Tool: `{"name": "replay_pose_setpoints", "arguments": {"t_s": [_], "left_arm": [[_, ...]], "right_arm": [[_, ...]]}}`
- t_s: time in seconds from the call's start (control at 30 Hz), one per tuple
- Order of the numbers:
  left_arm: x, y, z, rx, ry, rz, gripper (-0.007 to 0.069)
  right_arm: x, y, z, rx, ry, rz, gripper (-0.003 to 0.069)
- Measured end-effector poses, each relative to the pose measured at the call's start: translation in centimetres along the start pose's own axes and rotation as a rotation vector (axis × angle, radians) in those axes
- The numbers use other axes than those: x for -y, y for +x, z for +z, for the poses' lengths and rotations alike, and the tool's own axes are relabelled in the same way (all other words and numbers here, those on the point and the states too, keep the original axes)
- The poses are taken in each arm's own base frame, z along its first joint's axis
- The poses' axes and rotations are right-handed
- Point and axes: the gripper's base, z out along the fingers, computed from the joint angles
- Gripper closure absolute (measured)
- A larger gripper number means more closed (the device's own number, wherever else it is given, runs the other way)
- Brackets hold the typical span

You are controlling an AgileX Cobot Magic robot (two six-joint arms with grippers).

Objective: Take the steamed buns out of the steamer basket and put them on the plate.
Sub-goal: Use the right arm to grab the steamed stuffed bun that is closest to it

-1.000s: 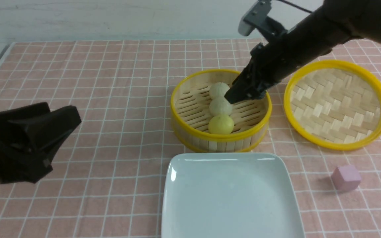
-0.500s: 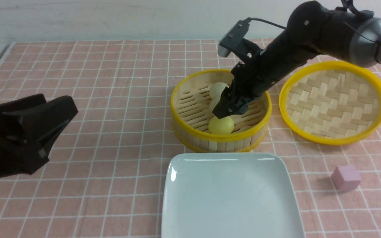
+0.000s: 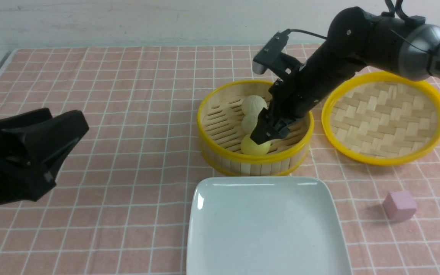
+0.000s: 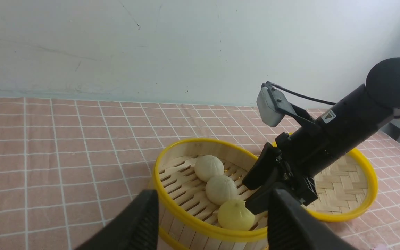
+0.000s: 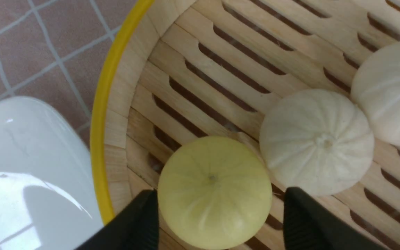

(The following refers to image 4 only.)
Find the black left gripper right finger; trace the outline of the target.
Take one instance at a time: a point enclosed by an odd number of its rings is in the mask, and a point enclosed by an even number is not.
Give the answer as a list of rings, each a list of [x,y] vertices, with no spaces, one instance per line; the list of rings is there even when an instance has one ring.
[[[286,190],[272,191],[268,206],[269,250],[354,250],[307,212]]]

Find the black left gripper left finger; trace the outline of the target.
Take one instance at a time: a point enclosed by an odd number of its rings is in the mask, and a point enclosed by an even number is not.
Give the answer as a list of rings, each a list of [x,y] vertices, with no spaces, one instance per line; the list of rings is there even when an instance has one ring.
[[[156,250],[159,200],[155,189],[145,189],[102,230],[78,250]]]

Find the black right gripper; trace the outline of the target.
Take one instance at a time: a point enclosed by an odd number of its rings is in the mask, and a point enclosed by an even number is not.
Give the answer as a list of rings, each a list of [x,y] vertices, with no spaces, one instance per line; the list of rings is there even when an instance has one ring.
[[[306,126],[291,135],[279,135],[277,147],[265,143],[242,181],[249,190],[259,188],[246,200],[246,208],[254,215],[279,214],[283,207],[277,191],[283,187],[303,205],[316,201],[314,177],[339,159],[338,135],[338,122],[315,122],[313,129]],[[275,182],[282,186],[263,186],[275,171]]]

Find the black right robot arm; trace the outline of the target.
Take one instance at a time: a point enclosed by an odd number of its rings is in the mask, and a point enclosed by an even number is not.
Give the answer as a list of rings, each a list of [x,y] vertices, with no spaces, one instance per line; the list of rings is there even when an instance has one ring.
[[[263,123],[276,127],[285,116],[300,128],[266,143],[242,183],[254,193],[245,206],[257,215],[268,210],[273,189],[285,189],[300,204],[317,199],[314,177],[364,142],[380,128],[400,118],[400,57],[377,63],[349,95],[313,118],[291,104],[271,82],[261,85],[257,107]]]

